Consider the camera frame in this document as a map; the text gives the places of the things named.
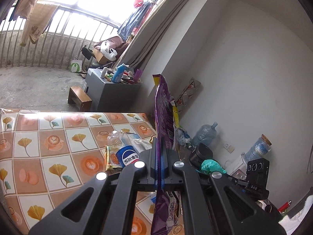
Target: blue bottle label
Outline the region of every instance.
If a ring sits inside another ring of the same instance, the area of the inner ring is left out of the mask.
[[[115,78],[115,80],[114,80],[114,82],[115,82],[115,83],[119,83],[119,82],[121,81],[121,79],[122,79],[122,76],[123,76],[122,73],[119,74],[119,75],[117,75],[116,78]]]
[[[139,155],[133,150],[132,146],[121,148],[116,156],[123,167],[139,160]]]

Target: balcony railing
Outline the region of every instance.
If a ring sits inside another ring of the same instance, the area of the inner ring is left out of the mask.
[[[28,38],[25,47],[20,46],[25,19],[9,22],[12,7],[6,20],[0,24],[0,68],[14,66],[38,66],[69,68],[74,56],[82,64],[90,65],[81,54],[84,45],[92,49],[93,44],[117,34],[119,24],[109,18],[60,5],[47,30],[36,44]]]

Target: cardboard box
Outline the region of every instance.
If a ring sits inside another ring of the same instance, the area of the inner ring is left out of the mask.
[[[97,50],[97,49],[93,49],[93,53],[94,53],[94,56],[95,58],[97,59],[98,63],[99,64],[103,64],[105,65],[107,62],[109,62],[110,60],[107,59],[102,53],[100,50]]]

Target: electrical outlet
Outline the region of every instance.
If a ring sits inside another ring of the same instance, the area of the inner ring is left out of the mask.
[[[229,149],[229,147],[230,147],[230,144],[227,141],[225,141],[223,148]]]
[[[230,147],[227,149],[227,151],[230,152],[230,153],[232,153],[234,150],[235,150],[235,147],[233,147],[233,146],[230,146]]]

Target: purple snack bag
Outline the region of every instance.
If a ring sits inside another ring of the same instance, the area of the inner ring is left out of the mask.
[[[155,119],[156,119],[156,155],[157,155],[157,193],[156,208],[153,215],[151,235],[167,235],[173,226],[177,225],[180,216],[179,194],[176,192],[164,192],[163,184],[163,163],[161,156],[162,140],[167,148],[173,148],[174,125],[173,107],[170,103],[170,93],[167,83],[162,75],[153,75],[155,83],[159,83],[156,89],[155,98]]]

